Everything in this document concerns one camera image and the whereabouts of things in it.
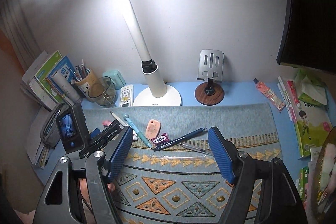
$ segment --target glass cup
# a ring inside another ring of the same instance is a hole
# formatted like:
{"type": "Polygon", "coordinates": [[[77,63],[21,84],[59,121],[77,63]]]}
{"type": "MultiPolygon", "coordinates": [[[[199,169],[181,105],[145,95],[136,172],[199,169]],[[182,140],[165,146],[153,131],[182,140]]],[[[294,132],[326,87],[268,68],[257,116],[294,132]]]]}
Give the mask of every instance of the glass cup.
{"type": "Polygon", "coordinates": [[[103,107],[115,106],[116,88],[110,77],[99,78],[89,89],[88,95],[98,105],[103,107]]]}

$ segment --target small display screen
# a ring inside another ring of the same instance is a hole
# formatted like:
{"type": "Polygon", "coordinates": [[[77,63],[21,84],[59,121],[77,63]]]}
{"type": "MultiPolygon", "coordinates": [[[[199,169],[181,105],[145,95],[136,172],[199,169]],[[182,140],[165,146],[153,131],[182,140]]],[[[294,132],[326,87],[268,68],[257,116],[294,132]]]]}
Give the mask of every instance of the small display screen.
{"type": "Polygon", "coordinates": [[[59,119],[58,128],[66,153],[71,153],[83,147],[83,140],[78,133],[70,113],[65,114],[59,119]]]}

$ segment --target white remote control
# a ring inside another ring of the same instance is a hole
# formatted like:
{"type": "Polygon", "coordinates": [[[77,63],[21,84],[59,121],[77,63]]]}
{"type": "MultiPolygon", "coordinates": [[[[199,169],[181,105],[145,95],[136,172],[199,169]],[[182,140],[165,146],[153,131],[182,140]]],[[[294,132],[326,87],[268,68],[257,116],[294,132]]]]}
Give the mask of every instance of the white remote control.
{"type": "Polygon", "coordinates": [[[120,91],[120,103],[119,106],[132,106],[134,97],[134,87],[133,85],[126,85],[121,88],[120,91]]]}

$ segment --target blue desk surface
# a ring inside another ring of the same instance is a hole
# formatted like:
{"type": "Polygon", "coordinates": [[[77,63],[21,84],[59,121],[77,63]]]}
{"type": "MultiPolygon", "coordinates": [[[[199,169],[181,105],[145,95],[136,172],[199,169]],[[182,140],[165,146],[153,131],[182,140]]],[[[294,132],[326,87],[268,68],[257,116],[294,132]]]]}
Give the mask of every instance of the blue desk surface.
{"type": "MultiPolygon", "coordinates": [[[[182,105],[185,106],[196,106],[201,105],[194,96],[196,87],[201,82],[184,82],[184,83],[169,83],[175,87],[182,98],[182,105]]],[[[274,92],[281,98],[280,91],[277,87],[277,82],[267,83],[267,85],[274,90],[274,92]]],[[[256,88],[253,82],[244,82],[244,83],[222,83],[222,87],[225,91],[225,97],[219,105],[246,105],[246,104],[256,104],[269,102],[269,100],[264,97],[256,88]]],[[[134,98],[145,88],[146,85],[134,84],[134,98]]],[[[119,102],[120,90],[117,91],[116,102],[119,102]]],[[[329,109],[328,114],[330,121],[333,126],[336,125],[336,104],[332,99],[331,94],[327,90],[329,109]]],[[[87,100],[82,102],[83,109],[95,109],[101,108],[95,103],[90,103],[87,100]]],[[[277,127],[278,136],[280,140],[283,162],[285,163],[289,173],[291,174],[294,180],[297,179],[299,170],[305,166],[310,161],[310,157],[304,159],[299,159],[299,150],[296,139],[296,133],[293,126],[293,123],[290,121],[286,109],[281,113],[271,105],[273,118],[275,125],[277,127]]],[[[65,154],[62,142],[60,141],[55,150],[50,155],[49,161],[44,169],[33,166],[33,169],[37,176],[40,178],[42,183],[45,185],[51,172],[53,171],[57,161],[60,157],[65,154]]]]}

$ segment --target white lamp base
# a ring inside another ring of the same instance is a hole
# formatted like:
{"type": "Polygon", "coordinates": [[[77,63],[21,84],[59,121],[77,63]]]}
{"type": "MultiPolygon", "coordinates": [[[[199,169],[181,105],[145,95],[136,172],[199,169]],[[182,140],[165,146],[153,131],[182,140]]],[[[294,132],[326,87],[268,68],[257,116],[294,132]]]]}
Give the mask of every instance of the white lamp base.
{"type": "Polygon", "coordinates": [[[149,88],[144,89],[134,99],[133,106],[180,106],[181,95],[177,89],[171,85],[166,87],[167,93],[160,98],[154,97],[149,88]]]}

